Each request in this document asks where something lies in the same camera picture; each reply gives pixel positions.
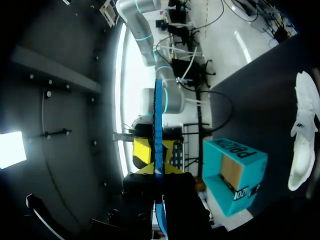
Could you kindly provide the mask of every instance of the dark wall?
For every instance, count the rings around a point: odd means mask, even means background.
[[[312,41],[298,34],[266,52],[226,80],[214,91],[229,96],[234,105],[231,121],[214,132],[214,138],[229,138],[268,154],[260,192],[250,207],[253,215],[283,196],[304,196],[308,181],[297,191],[288,189],[295,138],[290,131],[296,120],[297,73],[319,65]],[[221,95],[210,97],[213,128],[230,114],[230,103]]]
[[[29,137],[42,133],[40,89],[8,76],[1,102],[5,132],[22,131],[24,138],[27,160],[1,171],[21,213],[29,214],[25,199],[33,193],[42,198],[52,216],[70,231],[79,232],[80,225],[87,228],[90,218],[103,213],[107,201],[102,175],[97,174],[99,166],[92,157],[94,149],[88,125],[96,123],[88,122],[92,107],[88,97],[77,92],[53,91],[52,97],[44,100],[44,129],[55,132],[66,128],[72,133],[53,136],[50,140],[32,138],[31,142]]]
[[[1,22],[11,21],[12,25],[3,28],[7,41],[1,55],[0,134],[22,131],[27,154],[26,161],[0,171],[4,194],[16,208],[15,214],[9,212],[11,217],[29,214],[25,198],[33,193],[63,227],[79,233],[88,229],[90,218],[106,219],[109,202],[121,191],[121,169],[112,141],[114,60],[120,26],[109,28],[99,12],[102,2],[79,0],[67,6],[62,0],[33,0],[18,7],[12,1],[5,3]],[[52,97],[44,101],[45,130],[71,129],[69,136],[28,141],[42,133],[43,89],[26,82],[30,74],[40,82],[48,82],[50,76],[41,74],[39,79],[33,69],[10,62],[16,45],[101,84],[102,94],[53,90]],[[97,140],[96,146],[91,145],[92,140]],[[48,234],[42,238],[52,236],[32,219],[23,217],[24,224]]]

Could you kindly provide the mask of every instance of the black cable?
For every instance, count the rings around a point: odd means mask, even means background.
[[[187,87],[185,87],[181,82],[178,82],[181,87],[183,87],[184,89],[191,91],[191,92],[196,92],[196,90],[192,90],[189,89]],[[217,95],[221,95],[224,96],[226,99],[228,99],[228,101],[231,104],[231,111],[230,114],[228,116],[228,118],[225,120],[225,122],[223,124],[221,124],[220,126],[214,128],[214,129],[210,129],[208,131],[205,132],[205,134],[211,134],[215,131],[218,131],[219,129],[223,128],[225,125],[227,125],[227,123],[229,123],[229,121],[231,120],[232,116],[234,115],[234,111],[235,111],[235,107],[234,107],[234,103],[232,102],[232,100],[230,99],[230,97],[228,97],[227,95],[225,95],[222,92],[218,92],[218,91],[199,91],[200,93],[210,93],[210,94],[217,94]],[[186,133],[182,133],[182,135],[194,135],[194,134],[199,134],[199,132],[186,132]]]
[[[55,178],[52,174],[52,171],[51,171],[51,168],[50,168],[50,165],[49,165],[49,162],[48,162],[48,159],[47,159],[47,156],[46,156],[46,152],[45,152],[45,149],[44,149],[44,143],[43,141],[41,141],[41,144],[42,144],[42,152],[43,152],[43,156],[44,156],[44,161],[45,161],[45,164],[46,164],[46,168],[49,172],[49,175],[50,175],[50,178],[52,180],[52,183],[53,183],[53,186],[54,186],[54,189],[56,190],[57,194],[59,195],[60,197],[60,200],[62,202],[62,205],[66,208],[66,210],[69,212],[69,214],[72,216],[72,218],[74,219],[74,221],[79,225],[80,229],[82,230],[83,227],[81,225],[81,223],[79,222],[79,220],[77,219],[77,217],[74,215],[74,213],[71,211],[71,209],[67,206],[67,203],[65,201],[65,199],[62,197],[62,194],[57,186],[57,183],[55,181]]]
[[[188,168],[191,164],[196,163],[198,160],[199,160],[198,158],[197,158],[196,160],[193,160],[192,162],[190,162],[190,163],[188,163],[186,166],[184,166],[184,168],[185,168],[185,169]]]
[[[164,39],[160,40],[160,41],[157,43],[157,45],[155,46],[155,51],[156,51],[156,53],[157,53],[161,58],[163,58],[163,59],[171,66],[171,63],[170,63],[164,56],[162,56],[162,55],[159,53],[159,51],[158,51],[158,46],[159,46],[159,44],[162,43],[164,40],[167,40],[167,39],[170,38],[170,37],[171,37],[171,36],[167,36],[167,37],[165,37]]]
[[[200,26],[200,27],[193,28],[192,31],[193,30],[202,29],[202,28],[206,28],[206,27],[210,26],[211,24],[214,24],[216,21],[218,21],[222,17],[222,15],[224,14],[224,12],[225,12],[225,5],[224,5],[224,3],[222,1],[223,0],[221,0],[221,3],[222,3],[222,12],[221,12],[221,14],[215,20],[213,20],[212,22],[210,22],[210,23],[208,23],[206,25]]]
[[[243,21],[246,21],[246,22],[249,22],[249,23],[252,23],[254,22],[255,20],[257,20],[258,16],[259,16],[259,10],[258,10],[258,7],[256,8],[256,16],[253,20],[247,20],[247,19],[244,19],[243,17],[239,16],[238,14],[236,14],[232,8],[226,3],[225,0],[222,0],[224,1],[224,3],[226,4],[226,6],[231,10],[231,12],[233,12],[238,18],[242,19]]]

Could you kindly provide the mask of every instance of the white cable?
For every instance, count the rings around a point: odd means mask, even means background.
[[[176,51],[179,51],[179,52],[183,52],[183,53],[187,53],[187,54],[193,54],[193,53],[194,53],[193,51],[185,51],[185,50],[183,50],[183,49],[176,48],[176,47],[172,47],[172,46],[158,46],[158,48],[162,48],[162,49],[173,49],[173,50],[176,50]]]
[[[207,104],[208,101],[201,101],[201,100],[196,100],[196,99],[191,99],[191,98],[185,98],[186,101],[192,102],[192,103],[199,103],[199,104]]]
[[[179,57],[178,59],[179,60],[182,60],[182,59],[187,59],[187,58],[191,58],[193,55],[188,55],[188,56],[183,56],[183,57]],[[196,54],[197,57],[203,57],[202,54]]]
[[[45,92],[42,95],[42,104],[41,104],[41,125],[42,125],[42,133],[45,133],[45,124],[44,124],[44,105],[45,105]]]
[[[180,79],[180,82],[181,82],[181,83],[184,81],[187,73],[189,72],[189,70],[190,70],[190,68],[191,68],[191,66],[192,66],[192,63],[193,63],[194,60],[195,60],[196,53],[197,53],[197,48],[198,48],[198,47],[195,47],[194,53],[193,53],[193,56],[192,56],[192,59],[191,59],[191,61],[190,61],[190,64],[189,64],[188,68],[185,70],[185,73],[183,74],[182,78]]]
[[[168,78],[168,79],[164,79],[163,81],[164,81],[165,86],[168,87],[167,82],[169,82],[169,81],[177,81],[177,79],[176,78]]]

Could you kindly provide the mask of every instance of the bright window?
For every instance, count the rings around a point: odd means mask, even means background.
[[[0,169],[26,160],[21,131],[0,134]]]

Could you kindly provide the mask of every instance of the screw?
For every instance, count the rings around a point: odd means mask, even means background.
[[[127,193],[129,193],[129,191],[126,189],[122,189],[121,193],[122,193],[122,195],[126,195]]]
[[[114,208],[114,209],[112,209],[111,211],[109,211],[109,213],[108,213],[108,219],[109,219],[109,221],[110,221],[112,218],[115,218],[117,215],[118,215],[118,209]]]
[[[48,99],[52,96],[52,92],[51,91],[46,91],[45,92],[45,97]]]
[[[139,218],[140,220],[144,221],[144,220],[147,220],[147,215],[146,215],[145,213],[140,213],[140,214],[138,215],[138,218]]]

